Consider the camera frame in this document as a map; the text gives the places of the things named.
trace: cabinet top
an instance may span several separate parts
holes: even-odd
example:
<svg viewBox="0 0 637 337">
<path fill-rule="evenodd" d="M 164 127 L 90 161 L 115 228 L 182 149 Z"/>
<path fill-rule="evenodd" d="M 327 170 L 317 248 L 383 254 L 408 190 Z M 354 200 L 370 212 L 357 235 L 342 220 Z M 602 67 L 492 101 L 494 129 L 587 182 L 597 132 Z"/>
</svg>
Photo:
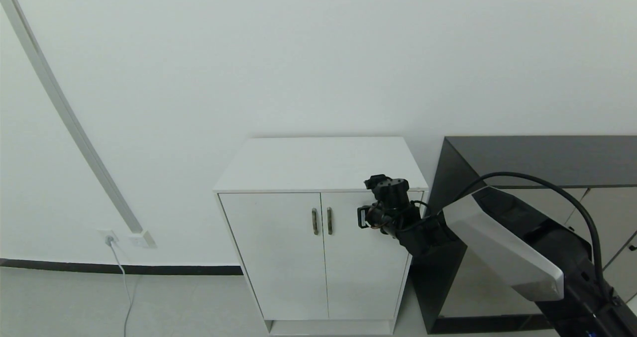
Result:
<svg viewBox="0 0 637 337">
<path fill-rule="evenodd" d="M 528 135 L 446 137 L 478 175 L 523 172 L 560 187 L 637 185 L 635 135 Z M 489 180 L 495 187 L 537 184 L 510 177 Z"/>
<path fill-rule="evenodd" d="M 214 186 L 215 192 L 365 191 L 374 174 L 405 178 L 428 190 L 402 137 L 249 139 Z"/>
</svg>

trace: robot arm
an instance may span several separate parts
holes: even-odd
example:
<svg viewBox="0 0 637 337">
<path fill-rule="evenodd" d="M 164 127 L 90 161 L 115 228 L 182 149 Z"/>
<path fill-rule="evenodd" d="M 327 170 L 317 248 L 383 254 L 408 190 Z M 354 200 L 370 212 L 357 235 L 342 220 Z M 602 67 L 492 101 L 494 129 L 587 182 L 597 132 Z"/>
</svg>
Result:
<svg viewBox="0 0 637 337">
<path fill-rule="evenodd" d="M 361 228 L 395 237 L 416 257 L 462 240 L 561 336 L 637 337 L 635 314 L 598 283 L 591 245 L 524 201 L 485 187 L 421 219 L 407 180 L 372 176 L 366 186 L 377 203 L 359 208 Z"/>
</svg>

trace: floor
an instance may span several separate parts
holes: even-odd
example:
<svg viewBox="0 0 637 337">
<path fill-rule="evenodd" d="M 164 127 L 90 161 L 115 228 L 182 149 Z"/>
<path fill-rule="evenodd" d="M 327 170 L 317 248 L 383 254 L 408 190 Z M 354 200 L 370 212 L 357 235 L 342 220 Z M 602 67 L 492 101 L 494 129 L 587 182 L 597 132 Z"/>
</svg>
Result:
<svg viewBox="0 0 637 337">
<path fill-rule="evenodd" d="M 127 281 L 134 290 L 128 337 L 267 335 L 243 276 L 128 276 Z M 121 337 L 127 307 L 121 275 L 0 267 L 2 337 Z M 426 336 L 411 285 L 394 335 Z M 555 331 L 471 336 L 513 335 L 557 336 Z"/>
</svg>

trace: power cord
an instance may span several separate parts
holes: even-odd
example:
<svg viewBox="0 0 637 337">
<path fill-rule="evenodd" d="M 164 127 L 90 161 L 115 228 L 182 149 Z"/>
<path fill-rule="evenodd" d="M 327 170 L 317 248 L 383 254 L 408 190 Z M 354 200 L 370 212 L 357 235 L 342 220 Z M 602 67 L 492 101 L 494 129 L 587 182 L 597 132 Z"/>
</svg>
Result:
<svg viewBox="0 0 637 337">
<path fill-rule="evenodd" d="M 126 271 L 123 269 L 123 266 L 121 266 L 121 263 L 119 262 L 119 258 L 117 257 L 115 249 L 113 248 L 113 242 L 114 242 L 113 236 L 107 236 L 105 242 L 111 248 L 111 251 L 113 251 L 113 256 L 115 256 L 115 261 L 117 262 L 117 265 L 119 266 L 121 270 L 121 278 L 123 279 L 123 287 L 126 290 L 126 296 L 128 297 L 128 312 L 126 312 L 126 318 L 123 321 L 123 337 L 126 337 L 126 325 L 128 324 L 128 317 L 130 316 L 130 310 L 132 309 L 134 296 L 133 298 L 130 298 L 130 293 L 128 292 L 128 285 L 126 284 Z"/>
</svg>

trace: metal handle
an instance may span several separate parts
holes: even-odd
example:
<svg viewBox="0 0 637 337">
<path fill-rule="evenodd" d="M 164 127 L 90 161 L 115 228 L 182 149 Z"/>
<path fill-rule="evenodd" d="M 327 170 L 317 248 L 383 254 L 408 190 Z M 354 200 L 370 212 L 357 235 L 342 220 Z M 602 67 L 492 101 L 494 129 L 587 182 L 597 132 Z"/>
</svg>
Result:
<svg viewBox="0 0 637 337">
<path fill-rule="evenodd" d="M 327 208 L 327 233 L 333 235 L 332 230 L 332 208 Z"/>
<path fill-rule="evenodd" d="M 312 228 L 314 228 L 314 235 L 318 235 L 319 234 L 319 226 L 317 225 L 317 209 L 313 208 L 312 209 Z"/>
</svg>

